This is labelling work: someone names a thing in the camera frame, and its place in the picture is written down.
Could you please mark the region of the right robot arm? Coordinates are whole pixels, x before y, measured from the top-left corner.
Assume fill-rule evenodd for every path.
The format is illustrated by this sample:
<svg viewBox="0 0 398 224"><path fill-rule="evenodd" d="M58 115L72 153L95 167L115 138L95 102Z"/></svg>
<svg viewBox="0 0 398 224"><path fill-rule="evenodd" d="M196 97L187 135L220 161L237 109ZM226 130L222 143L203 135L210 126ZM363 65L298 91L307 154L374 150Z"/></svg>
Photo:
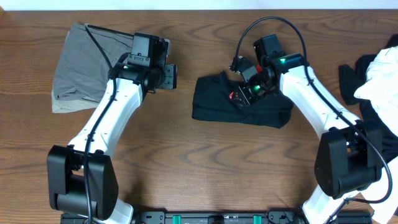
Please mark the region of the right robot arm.
<svg viewBox="0 0 398 224"><path fill-rule="evenodd" d="M243 78L231 100L252 106L280 94L302 112L320 140L314 165L318 185L294 222L359 222L359 215L338 212L349 198L381 179L381 130L342 106L319 82L304 56L286 54L276 35L255 41L253 47L257 65L237 56L230 66Z"/></svg>

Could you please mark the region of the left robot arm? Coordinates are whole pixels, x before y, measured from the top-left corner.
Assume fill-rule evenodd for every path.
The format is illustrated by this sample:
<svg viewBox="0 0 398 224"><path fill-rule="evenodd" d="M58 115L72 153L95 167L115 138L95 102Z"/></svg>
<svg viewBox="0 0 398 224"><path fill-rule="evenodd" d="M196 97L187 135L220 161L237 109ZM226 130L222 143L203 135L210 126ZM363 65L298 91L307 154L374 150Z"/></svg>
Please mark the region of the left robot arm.
<svg viewBox="0 0 398 224"><path fill-rule="evenodd" d="M49 204L74 214L74 223L132 223L134 208L119 198L112 158L127 122L146 94L177 86L167 64L171 42L136 32L132 49L110 68L106 91L83 129L47 156Z"/></svg>

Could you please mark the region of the black pants red waistband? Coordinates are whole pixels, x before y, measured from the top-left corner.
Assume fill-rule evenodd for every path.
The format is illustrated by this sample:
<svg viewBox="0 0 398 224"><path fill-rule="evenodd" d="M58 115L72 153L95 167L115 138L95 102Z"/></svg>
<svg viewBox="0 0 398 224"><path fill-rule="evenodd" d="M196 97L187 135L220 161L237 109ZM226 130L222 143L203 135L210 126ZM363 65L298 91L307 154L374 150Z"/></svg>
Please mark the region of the black pants red waistband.
<svg viewBox="0 0 398 224"><path fill-rule="evenodd" d="M253 105L243 106L229 97L239 81L222 71L197 79L192 103L192 118L199 121L243 123L282 128L289 121L293 103L282 95L267 95Z"/></svg>

